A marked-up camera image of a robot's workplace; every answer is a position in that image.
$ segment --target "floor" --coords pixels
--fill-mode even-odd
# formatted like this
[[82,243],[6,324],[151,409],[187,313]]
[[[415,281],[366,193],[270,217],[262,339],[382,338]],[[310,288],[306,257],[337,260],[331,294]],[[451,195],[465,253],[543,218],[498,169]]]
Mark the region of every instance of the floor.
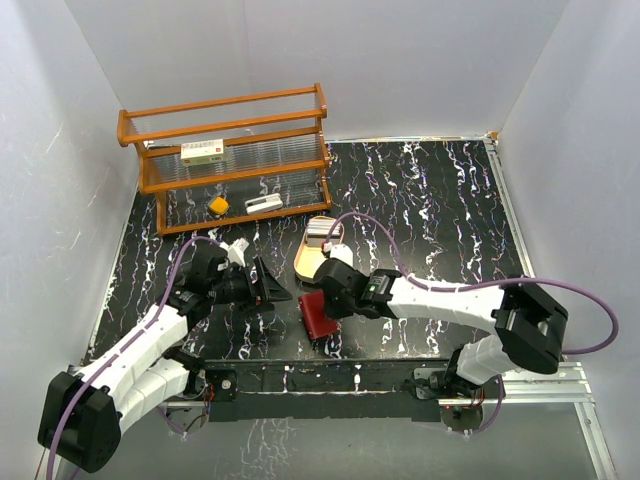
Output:
[[[389,142],[330,145],[330,215],[358,210],[389,225],[416,275],[476,283],[522,272],[484,143]],[[155,235],[155,201],[138,196],[124,236],[108,301],[88,360],[119,341],[160,295],[171,262],[186,238]],[[292,264],[310,215],[222,227],[216,238],[250,242],[294,300],[271,314],[246,315],[221,306],[198,327],[186,348],[206,359],[448,357],[482,332],[430,319],[344,320],[341,331],[311,343],[297,297],[305,286]],[[357,220],[345,242],[365,273],[391,268],[389,242]]]

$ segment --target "white box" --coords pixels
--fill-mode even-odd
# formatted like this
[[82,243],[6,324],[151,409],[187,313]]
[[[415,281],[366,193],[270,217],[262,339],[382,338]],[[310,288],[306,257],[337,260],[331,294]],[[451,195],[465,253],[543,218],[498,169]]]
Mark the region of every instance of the white box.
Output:
[[180,147],[180,160],[185,167],[224,161],[224,141],[218,139],[183,143]]

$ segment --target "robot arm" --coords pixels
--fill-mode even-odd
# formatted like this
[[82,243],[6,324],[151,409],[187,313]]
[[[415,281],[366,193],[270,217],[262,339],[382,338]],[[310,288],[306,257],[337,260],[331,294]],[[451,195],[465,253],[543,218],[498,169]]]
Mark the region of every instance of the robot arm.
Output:
[[561,361],[567,311],[535,284],[452,295],[419,288],[396,270],[375,270],[366,276],[337,258],[320,266],[314,283],[322,288],[325,314],[333,319],[354,313],[368,318],[437,318],[489,333],[456,350],[447,370],[429,379],[436,395],[470,396],[490,378],[518,367],[552,374]]
[[145,317],[107,353],[75,375],[59,373],[49,384],[38,442],[49,448],[62,413],[84,385],[102,371],[76,404],[64,426],[57,454],[93,473],[113,456],[122,434],[166,399],[195,382],[198,359],[170,348],[211,313],[213,305],[235,303],[240,310],[267,311],[272,302],[290,300],[259,257],[245,266],[246,241],[228,249],[199,247],[187,275],[172,286],[158,314]]

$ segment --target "small white box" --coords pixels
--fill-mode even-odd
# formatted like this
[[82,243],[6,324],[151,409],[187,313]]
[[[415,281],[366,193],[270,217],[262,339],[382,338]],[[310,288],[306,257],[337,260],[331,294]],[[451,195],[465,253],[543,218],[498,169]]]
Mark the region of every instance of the small white box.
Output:
[[271,212],[282,208],[282,205],[282,199],[280,198],[279,193],[252,198],[251,200],[244,202],[244,206],[247,208],[247,215]]
[[224,161],[224,141],[218,139],[183,143],[180,147],[180,160],[185,167]]

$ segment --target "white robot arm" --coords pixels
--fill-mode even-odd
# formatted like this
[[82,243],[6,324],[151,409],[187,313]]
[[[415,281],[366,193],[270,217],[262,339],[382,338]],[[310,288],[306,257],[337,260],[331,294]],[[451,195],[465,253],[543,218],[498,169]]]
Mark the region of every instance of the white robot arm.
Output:
[[[562,359],[567,311],[536,284],[514,284],[457,294],[429,288],[463,285],[401,276],[396,270],[375,270],[366,276],[338,258],[319,267],[314,283],[324,293],[324,314],[341,319],[355,313],[368,318],[434,318],[489,333],[452,354],[446,372],[426,385],[435,396],[471,396],[492,377],[515,368],[552,374]],[[312,324],[317,310],[303,309]]]

